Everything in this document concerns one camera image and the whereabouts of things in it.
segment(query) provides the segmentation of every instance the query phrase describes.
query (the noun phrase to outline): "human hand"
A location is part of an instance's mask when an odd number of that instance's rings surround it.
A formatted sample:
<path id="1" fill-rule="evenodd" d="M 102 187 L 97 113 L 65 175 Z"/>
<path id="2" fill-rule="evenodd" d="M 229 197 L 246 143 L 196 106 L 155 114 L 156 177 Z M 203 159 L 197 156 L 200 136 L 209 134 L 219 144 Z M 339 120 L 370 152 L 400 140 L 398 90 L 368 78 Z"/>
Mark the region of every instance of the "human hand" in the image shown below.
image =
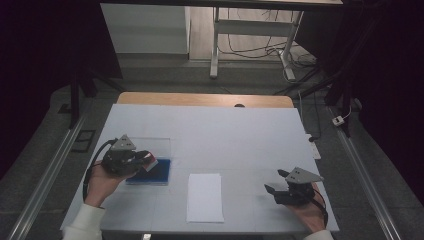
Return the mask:
<path id="1" fill-rule="evenodd" d="M 93 207 L 100 207 L 103 201 L 116 190 L 119 183 L 136 174 L 120 177 L 112 176 L 104 170 L 100 163 L 101 161 L 96 161 L 92 167 L 88 194 L 84 201 L 85 204 Z"/>
<path id="2" fill-rule="evenodd" d="M 312 183 L 312 187 L 319 192 L 316 183 Z M 324 199 L 315 194 L 314 199 L 321 205 L 324 205 Z M 296 216 L 305 224 L 305 226 L 312 232 L 318 232 L 325 229 L 324 215 L 321 210 L 312 202 L 302 206 L 289 206 L 286 205 Z"/>

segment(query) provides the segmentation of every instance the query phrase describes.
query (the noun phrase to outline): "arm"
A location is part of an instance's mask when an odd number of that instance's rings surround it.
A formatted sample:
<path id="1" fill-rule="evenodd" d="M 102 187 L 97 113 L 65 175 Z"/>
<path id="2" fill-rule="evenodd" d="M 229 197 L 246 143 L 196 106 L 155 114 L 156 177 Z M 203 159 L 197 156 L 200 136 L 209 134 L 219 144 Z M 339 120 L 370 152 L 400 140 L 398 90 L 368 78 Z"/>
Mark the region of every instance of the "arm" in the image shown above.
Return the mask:
<path id="1" fill-rule="evenodd" d="M 106 210 L 100 208 L 100 206 L 115 191 L 120 182 L 133 176 L 110 176 L 99 163 L 96 162 L 93 166 L 88 184 L 88 194 L 84 204 L 81 205 L 72 224 L 64 229 L 64 240 L 101 240 L 100 222 Z"/>
<path id="2" fill-rule="evenodd" d="M 312 186 L 316 191 L 319 191 L 315 183 L 313 183 Z M 315 194 L 314 199 L 321 205 L 324 203 L 324 200 L 319 194 Z M 333 240 L 330 231 L 325 228 L 324 216 L 321 210 L 313 203 L 308 203 L 303 206 L 287 205 L 286 207 L 302 221 L 309 231 L 312 232 L 312 234 L 304 240 Z"/>

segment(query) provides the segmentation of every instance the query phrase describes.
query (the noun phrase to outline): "wall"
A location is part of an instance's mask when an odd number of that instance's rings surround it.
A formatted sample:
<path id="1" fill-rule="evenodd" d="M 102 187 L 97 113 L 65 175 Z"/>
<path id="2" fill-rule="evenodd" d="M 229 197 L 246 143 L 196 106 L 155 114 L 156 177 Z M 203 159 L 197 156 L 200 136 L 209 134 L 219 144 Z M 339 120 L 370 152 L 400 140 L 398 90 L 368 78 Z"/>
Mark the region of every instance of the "wall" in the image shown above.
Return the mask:
<path id="1" fill-rule="evenodd" d="M 116 53 L 189 52 L 190 8 L 101 4 Z"/>

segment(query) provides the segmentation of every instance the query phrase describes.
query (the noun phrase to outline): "aluminum rail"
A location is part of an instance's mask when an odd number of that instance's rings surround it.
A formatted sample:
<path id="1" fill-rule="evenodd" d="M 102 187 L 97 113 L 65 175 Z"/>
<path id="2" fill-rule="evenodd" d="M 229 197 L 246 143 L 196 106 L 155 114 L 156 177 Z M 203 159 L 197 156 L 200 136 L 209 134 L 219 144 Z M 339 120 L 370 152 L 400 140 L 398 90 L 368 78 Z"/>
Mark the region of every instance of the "aluminum rail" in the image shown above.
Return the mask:
<path id="1" fill-rule="evenodd" d="M 331 118 L 336 117 L 336 115 L 331 111 L 331 108 L 327 108 Z M 347 138 L 341 128 L 337 128 L 337 134 L 340 138 L 340 141 L 343 144 L 343 147 L 352 163 L 353 169 L 358 176 L 359 182 L 364 189 L 365 195 L 368 198 L 371 206 L 376 212 L 377 219 L 380 222 L 381 228 L 386 235 L 387 239 L 391 240 L 401 240 L 401 236 L 397 227 L 391 217 L 386 204 L 383 199 L 381 199 L 373 180 L 371 179 L 358 151 L 356 150 L 355 145 L 353 144 L 351 138 Z"/>
<path id="2" fill-rule="evenodd" d="M 44 203 L 44 200 L 46 199 L 63 163 L 65 162 L 66 156 L 68 155 L 79 130 L 85 122 L 88 115 L 87 113 L 91 109 L 92 102 L 92 99 L 86 99 L 84 101 L 79 120 L 75 124 L 74 128 L 69 129 L 66 133 L 7 239 L 18 240 L 26 238 L 38 212 L 41 209 L 41 206 Z"/>

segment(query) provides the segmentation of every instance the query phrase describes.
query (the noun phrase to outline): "white sleeve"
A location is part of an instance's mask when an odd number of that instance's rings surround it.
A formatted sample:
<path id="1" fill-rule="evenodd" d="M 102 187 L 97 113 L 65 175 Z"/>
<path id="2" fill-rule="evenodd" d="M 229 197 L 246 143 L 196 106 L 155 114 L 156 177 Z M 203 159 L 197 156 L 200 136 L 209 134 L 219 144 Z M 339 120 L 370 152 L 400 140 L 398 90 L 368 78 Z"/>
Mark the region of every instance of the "white sleeve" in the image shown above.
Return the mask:
<path id="1" fill-rule="evenodd" d="M 331 236 L 330 231 L 321 230 L 319 232 L 307 236 L 303 240 L 333 240 L 333 236 Z"/>
<path id="2" fill-rule="evenodd" d="M 100 221 L 106 210 L 82 204 L 70 226 L 63 230 L 63 240 L 101 240 Z"/>

